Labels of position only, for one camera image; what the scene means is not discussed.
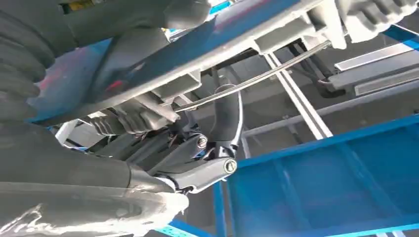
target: blue frame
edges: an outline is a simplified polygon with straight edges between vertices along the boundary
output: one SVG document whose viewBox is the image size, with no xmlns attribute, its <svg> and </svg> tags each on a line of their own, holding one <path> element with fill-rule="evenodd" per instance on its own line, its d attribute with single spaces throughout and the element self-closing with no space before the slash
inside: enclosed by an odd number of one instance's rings
<svg viewBox="0 0 419 237">
<path fill-rule="evenodd" d="M 369 128 L 361 129 L 354 132 L 349 132 L 343 135 L 327 138 L 321 141 L 315 141 L 307 144 L 303 144 L 297 147 L 292 147 L 283 151 L 273 152 L 270 154 L 262 155 L 258 158 L 252 158 L 247 159 L 239 162 L 239 170 L 237 173 L 234 174 L 240 175 L 240 172 L 244 172 L 243 170 L 246 170 L 247 168 L 252 169 L 253 167 L 260 167 L 261 165 L 272 166 L 272 162 L 274 163 L 275 170 L 277 172 L 276 178 L 279 177 L 279 180 L 274 183 L 282 184 L 283 192 L 286 194 L 285 199 L 287 200 L 287 203 L 292 210 L 292 213 L 295 215 L 295 219 L 298 222 L 298 228 L 301 230 L 307 230 L 307 231 L 299 231 L 297 233 L 287 233 L 285 236 L 296 236 L 296 237 L 319 237 L 319 236 L 334 236 L 333 233 L 344 233 L 344 234 L 338 234 L 335 236 L 339 237 L 355 237 L 355 236 L 365 236 L 365 235 L 372 235 L 372 234 L 378 234 L 378 233 L 386 233 L 386 232 L 392 232 L 396 230 L 411 230 L 411 229 L 419 229 L 419 214 L 414 215 L 406 215 L 403 213 L 400 213 L 399 209 L 393 204 L 393 202 L 390 200 L 388 195 L 385 191 L 383 191 L 380 187 L 380 184 L 378 184 L 377 180 L 374 178 L 374 176 L 368 171 L 368 169 L 365 167 L 364 163 L 360 160 L 358 157 L 359 154 L 356 153 L 353 149 L 349 147 L 348 142 L 351 143 L 352 141 L 356 140 L 362 140 L 365 138 L 368 138 L 371 142 L 371 140 L 374 140 L 374 137 L 383 137 L 386 136 L 387 133 L 392 133 L 393 131 L 396 132 L 396 134 L 400 134 L 402 132 L 405 133 L 406 139 L 411 140 L 418 140 L 419 141 L 419 116 L 411 116 L 407 118 L 402 118 L 396 121 L 392 121 L 385 124 L 379 124 L 375 125 Z M 296 194 L 295 188 L 283 172 L 284 168 L 281 167 L 278 160 L 281 160 L 282 158 L 294 157 L 294 159 L 297 159 L 300 156 L 304 156 L 305 154 L 316 151 L 316 150 L 325 150 L 329 149 L 330 147 L 338 148 L 338 150 L 343 154 L 343 159 L 346 160 L 348 163 L 348 167 L 353 172 L 355 176 L 359 175 L 358 177 L 362 183 L 362 187 L 367 190 L 368 193 L 371 194 L 371 199 L 374 203 L 377 204 L 377 206 L 380 207 L 381 211 L 384 213 L 385 216 L 391 217 L 391 218 L 384 218 L 379 220 L 373 220 L 373 221 L 364 221 L 361 223 L 354 223 L 354 224 L 344 224 L 337 227 L 330 227 L 330 228 L 311 228 L 309 222 L 307 221 L 305 215 L 303 214 L 303 208 L 300 206 L 299 197 Z M 246 176 L 252 176 L 249 171 L 247 172 Z M 240 183 L 237 183 L 235 181 L 235 177 L 231 177 L 229 179 L 228 185 L 229 185 L 229 196 L 231 198 L 231 190 L 232 185 L 236 187 L 236 189 L 239 190 L 245 190 L 245 186 L 241 186 L 241 188 L 237 188 L 237 185 L 241 185 Z M 214 197 L 222 197 L 222 189 L 214 189 Z M 240 205 L 240 200 L 234 199 L 234 203 L 236 205 Z M 247 204 L 244 203 L 245 207 L 249 207 L 249 200 L 247 200 Z M 220 211 L 220 209 L 224 208 L 223 205 L 221 205 L 221 201 L 215 200 L 214 205 L 215 209 L 218 209 L 219 212 L 224 212 L 223 210 Z M 233 218 L 233 226 L 235 219 L 234 219 L 234 211 L 230 203 L 230 209 L 232 213 Z M 219 225 L 217 228 L 219 229 L 225 229 L 225 223 L 220 223 L 217 221 L 217 225 Z"/>
</svg>

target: blue lift platform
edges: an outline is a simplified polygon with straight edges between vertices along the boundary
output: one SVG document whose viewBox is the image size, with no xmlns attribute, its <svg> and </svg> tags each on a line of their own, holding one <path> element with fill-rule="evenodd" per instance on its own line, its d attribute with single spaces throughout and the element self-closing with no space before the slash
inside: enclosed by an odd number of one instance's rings
<svg viewBox="0 0 419 237">
<path fill-rule="evenodd" d="M 419 116 L 248 159 L 228 179 L 237 237 L 417 229 L 418 191 Z M 224 223 L 218 230 L 225 236 Z"/>
</svg>

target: bolt head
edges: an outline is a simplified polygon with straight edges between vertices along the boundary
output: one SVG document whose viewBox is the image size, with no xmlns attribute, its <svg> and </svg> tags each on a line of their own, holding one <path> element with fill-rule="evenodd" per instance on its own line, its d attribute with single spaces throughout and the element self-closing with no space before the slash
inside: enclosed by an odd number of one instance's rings
<svg viewBox="0 0 419 237">
<path fill-rule="evenodd" d="M 226 161 L 224 169 L 229 174 L 234 173 L 234 171 L 237 169 L 237 162 L 233 159 Z"/>
<path fill-rule="evenodd" d="M 208 139 L 206 137 L 204 136 L 200 137 L 198 139 L 198 144 L 197 144 L 198 148 L 204 149 L 205 147 L 207 147 L 207 142 L 208 142 Z"/>
</svg>

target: white painted metal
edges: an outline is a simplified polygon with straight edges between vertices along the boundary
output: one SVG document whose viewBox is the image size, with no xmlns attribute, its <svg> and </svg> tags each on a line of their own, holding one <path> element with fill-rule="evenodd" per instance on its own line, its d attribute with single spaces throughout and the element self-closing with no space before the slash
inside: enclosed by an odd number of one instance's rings
<svg viewBox="0 0 419 237">
<path fill-rule="evenodd" d="M 403 231 L 393 231 L 394 237 L 406 237 Z"/>
<path fill-rule="evenodd" d="M 246 137 L 244 137 L 244 136 L 242 136 L 242 147 L 243 147 L 243 152 L 245 153 L 245 158 L 246 159 L 251 158 L 249 144 L 248 144 L 248 141 L 247 141 Z"/>
<path fill-rule="evenodd" d="M 281 66 L 281 62 L 273 53 L 267 54 L 264 57 L 271 68 Z M 278 77 L 285 91 L 290 96 L 292 102 L 300 112 L 304 121 L 307 123 L 314 137 L 317 140 L 320 140 L 326 137 L 333 136 L 329 128 L 327 128 L 326 124 L 317 114 L 316 110 L 313 108 L 313 106 L 304 96 L 302 91 L 293 81 L 290 74 L 286 70 L 283 70 L 281 72 L 277 72 L 276 76 Z"/>
<path fill-rule="evenodd" d="M 335 67 L 343 72 L 352 68 L 357 68 L 357 67 L 369 64 L 369 63 L 373 63 L 373 62 L 386 59 L 392 56 L 396 56 L 402 53 L 406 53 L 412 50 L 413 49 L 411 47 L 404 45 L 403 43 L 398 43 L 398 44 L 395 44 L 386 48 L 379 49 L 377 51 L 373 51 L 370 53 L 360 55 L 355 58 L 345 60 L 340 63 L 336 63 Z"/>
<path fill-rule="evenodd" d="M 77 125 L 78 120 L 73 120 L 70 122 L 64 123 L 58 132 L 55 134 L 55 138 L 57 138 L 58 142 L 63 145 L 67 138 L 70 136 L 70 133 L 74 130 Z"/>
</svg>

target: metal rod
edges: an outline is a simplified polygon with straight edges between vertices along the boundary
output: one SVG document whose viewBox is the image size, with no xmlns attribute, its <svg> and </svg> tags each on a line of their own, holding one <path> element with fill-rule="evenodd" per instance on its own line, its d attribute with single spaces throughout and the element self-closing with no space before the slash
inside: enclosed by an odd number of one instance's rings
<svg viewBox="0 0 419 237">
<path fill-rule="evenodd" d="M 206 103 L 212 102 L 214 100 L 217 100 L 217 99 L 223 98 L 225 96 L 234 94 L 238 91 L 241 91 L 245 88 L 248 88 L 249 86 L 255 85 L 255 84 L 257 84 L 257 83 L 259 83 L 259 82 L 261 82 L 261 81 L 263 81 L 267 78 L 270 78 L 271 76 L 275 75 L 277 72 L 286 70 L 287 68 L 289 68 L 289 67 L 301 62 L 302 60 L 316 54 L 317 52 L 321 51 L 322 49 L 329 47 L 330 45 L 332 45 L 332 43 L 329 40 L 327 40 L 324 43 L 319 44 L 318 46 L 312 48 L 311 50 L 300 54 L 299 56 L 291 59 L 290 61 L 288 61 L 288 62 L 270 70 L 270 71 L 267 71 L 267 72 L 265 72 L 261 75 L 258 75 L 256 77 L 254 77 L 250 80 L 247 80 L 247 81 L 245 81 L 245 82 L 243 82 L 243 83 L 241 83 L 241 84 L 239 84 L 235 87 L 232 87 L 230 89 L 224 90 L 222 92 L 216 93 L 216 94 L 211 95 L 209 97 L 206 97 L 206 98 L 203 98 L 201 100 L 195 101 L 191 104 L 181 106 L 181 107 L 175 109 L 174 111 L 175 112 L 182 112 L 182 111 L 186 111 L 186 110 L 192 110 L 192 109 L 194 109 L 198 106 L 201 106 L 201 105 L 204 105 Z"/>
<path fill-rule="evenodd" d="M 400 93 L 403 93 L 403 92 L 406 92 L 406 91 L 409 91 L 409 90 L 416 89 L 418 87 L 419 87 L 419 80 L 413 81 L 413 82 L 410 82 L 410 83 L 406 83 L 406 84 L 403 84 L 403 85 L 395 86 L 395 87 L 392 87 L 392 88 L 389 88 L 389 89 L 386 89 L 386 90 L 382 90 L 382 91 L 379 91 L 379 92 L 376 92 L 376 93 L 373 93 L 373 94 L 358 97 L 356 99 L 348 100 L 348 101 L 345 101 L 345 102 L 342 102 L 342 103 L 339 103 L 339 104 L 335 104 L 335 105 L 332 105 L 332 106 L 329 106 L 329 107 L 325 107 L 325 108 L 319 109 L 317 111 L 317 113 L 321 116 L 328 115 L 328 114 L 331 114 L 331 113 L 336 112 L 336 111 L 341 111 L 341 110 L 344 110 L 344 109 L 355 107 L 357 105 L 361 105 L 361 104 L 369 103 L 369 102 L 379 100 L 379 99 L 382 99 L 382 98 L 386 98 L 386 97 L 389 97 L 389 96 L 397 95 L 397 94 L 400 94 Z M 301 115 L 299 115 L 299 116 L 295 116 L 295 117 L 292 117 L 292 118 L 289 118 L 289 119 L 286 119 L 286 120 L 281 120 L 281 121 L 270 123 L 270 124 L 267 124 L 267 125 L 264 125 L 264 126 L 261 126 L 261 127 L 257 127 L 257 128 L 254 128 L 254 129 L 251 129 L 251 130 L 248 130 L 248 131 L 244 131 L 242 136 L 243 137 L 254 136 L 254 135 L 262 134 L 262 133 L 265 133 L 265 132 L 268 132 L 268 131 L 271 131 L 271 130 L 274 130 L 274 129 L 278 129 L 278 128 L 287 126 L 289 124 L 295 124 L 295 123 L 299 123 L 299 122 L 302 122 L 302 121 L 304 121 L 304 119 L 302 118 Z"/>
<path fill-rule="evenodd" d="M 245 159 L 251 158 L 249 144 L 246 137 L 242 137 L 242 147 L 243 147 L 243 152 L 245 153 Z"/>
</svg>

